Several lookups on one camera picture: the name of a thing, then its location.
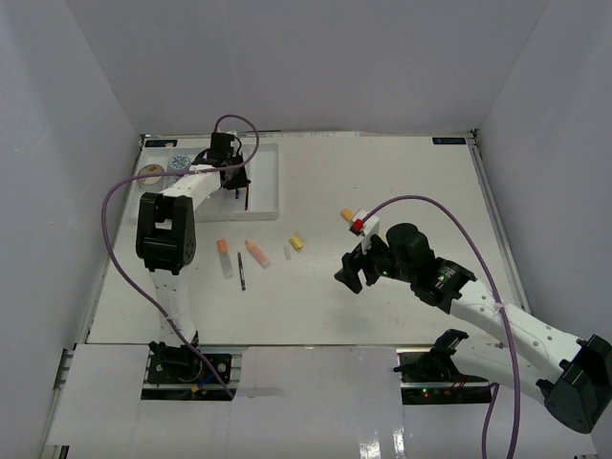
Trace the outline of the blue slime jar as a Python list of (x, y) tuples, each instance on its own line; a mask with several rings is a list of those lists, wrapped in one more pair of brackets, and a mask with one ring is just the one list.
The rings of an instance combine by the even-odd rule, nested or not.
[(191, 159), (185, 154), (176, 154), (172, 156), (167, 164), (167, 172), (175, 174), (183, 174), (190, 170)]

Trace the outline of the large clear tape roll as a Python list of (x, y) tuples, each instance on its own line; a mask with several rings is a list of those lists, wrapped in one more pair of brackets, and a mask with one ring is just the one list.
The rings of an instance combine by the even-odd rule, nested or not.
[(139, 170), (137, 183), (143, 188), (159, 187), (164, 182), (164, 173), (160, 164), (147, 164)]

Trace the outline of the black pen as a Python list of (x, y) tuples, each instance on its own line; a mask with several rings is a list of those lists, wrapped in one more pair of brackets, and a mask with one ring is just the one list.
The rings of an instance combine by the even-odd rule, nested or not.
[(245, 278), (243, 257), (242, 257), (242, 253), (240, 251), (237, 253), (237, 264), (238, 264), (238, 272), (239, 272), (241, 291), (245, 292), (247, 290), (247, 286), (246, 286), (246, 278)]

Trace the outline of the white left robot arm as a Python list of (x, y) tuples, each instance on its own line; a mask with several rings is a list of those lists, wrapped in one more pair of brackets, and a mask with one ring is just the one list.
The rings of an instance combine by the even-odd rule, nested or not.
[(195, 211), (214, 193), (246, 188), (250, 183), (242, 154), (221, 160), (208, 151), (197, 156), (173, 184), (140, 198), (136, 253), (153, 283), (161, 316), (160, 342), (178, 346), (197, 341), (187, 276), (182, 273), (197, 249)]

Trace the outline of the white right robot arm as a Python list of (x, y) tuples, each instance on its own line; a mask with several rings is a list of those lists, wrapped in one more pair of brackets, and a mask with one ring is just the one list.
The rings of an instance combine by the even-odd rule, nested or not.
[(402, 357), (403, 381), (451, 382), (477, 377), (521, 392), (541, 403), (561, 424), (577, 433), (593, 431), (611, 403), (611, 345), (562, 332), (513, 304), (494, 299), (474, 273), (438, 257), (426, 236), (409, 223), (378, 235), (377, 221), (354, 220), (361, 238), (341, 258), (335, 278), (353, 293), (388, 278), (409, 285), (425, 304), (461, 319), (492, 337), (480, 342), (448, 329), (420, 358)]

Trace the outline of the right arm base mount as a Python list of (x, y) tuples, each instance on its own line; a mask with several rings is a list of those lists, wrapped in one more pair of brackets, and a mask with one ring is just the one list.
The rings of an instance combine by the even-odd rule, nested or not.
[(466, 332), (448, 329), (419, 357), (401, 352), (393, 372), (403, 383), (444, 383), (444, 391), (449, 393), (459, 391), (466, 383), (483, 383), (483, 378), (461, 373), (451, 359), (458, 345), (468, 338)]

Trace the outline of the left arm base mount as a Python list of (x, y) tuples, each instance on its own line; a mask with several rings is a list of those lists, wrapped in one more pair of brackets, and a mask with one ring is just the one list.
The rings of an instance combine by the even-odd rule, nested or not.
[(150, 384), (218, 383), (210, 368), (186, 346), (151, 341), (145, 381)]

